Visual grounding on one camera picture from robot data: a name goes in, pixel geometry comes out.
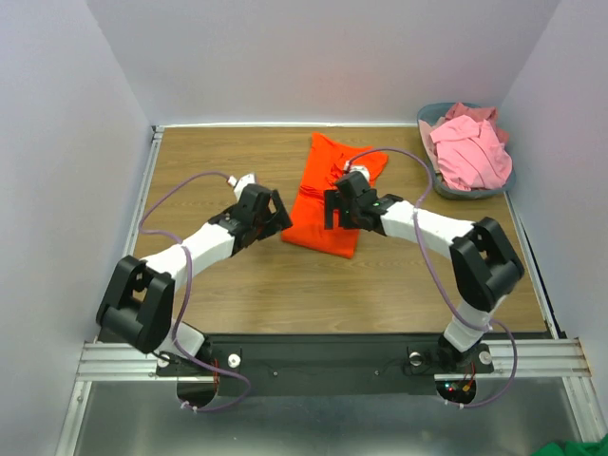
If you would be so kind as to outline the orange t shirt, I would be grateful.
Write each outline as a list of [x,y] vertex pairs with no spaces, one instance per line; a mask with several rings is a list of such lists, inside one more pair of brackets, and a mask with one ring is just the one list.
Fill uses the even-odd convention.
[[324,192],[343,175],[347,161],[369,150],[334,141],[314,132],[304,172],[298,186],[290,218],[293,226],[281,233],[281,240],[318,252],[351,258],[354,256],[359,231],[335,225],[325,228]]

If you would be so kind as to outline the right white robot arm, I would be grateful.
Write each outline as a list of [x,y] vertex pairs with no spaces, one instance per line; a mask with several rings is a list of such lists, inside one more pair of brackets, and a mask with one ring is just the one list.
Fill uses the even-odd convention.
[[447,292],[428,252],[451,261],[462,301],[448,305],[452,319],[437,348],[438,362],[449,371],[470,361],[471,350],[490,331],[496,309],[524,276],[523,263],[495,219],[448,218],[392,194],[380,197],[359,170],[342,176],[334,189],[324,192],[324,228],[334,226],[417,243],[443,298]]

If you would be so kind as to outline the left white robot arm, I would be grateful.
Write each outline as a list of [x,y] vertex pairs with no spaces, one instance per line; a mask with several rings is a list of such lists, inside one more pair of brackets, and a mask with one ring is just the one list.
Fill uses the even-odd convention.
[[100,307],[97,324],[144,354],[156,353],[157,367],[181,365],[189,373],[211,371],[242,380],[237,368],[211,366],[211,351],[197,341],[179,342],[184,311],[172,320],[176,291],[189,298],[194,276],[234,256],[256,241],[292,226],[279,192],[247,183],[237,202],[210,218],[186,239],[176,237],[170,248],[143,259],[125,256],[115,266]]

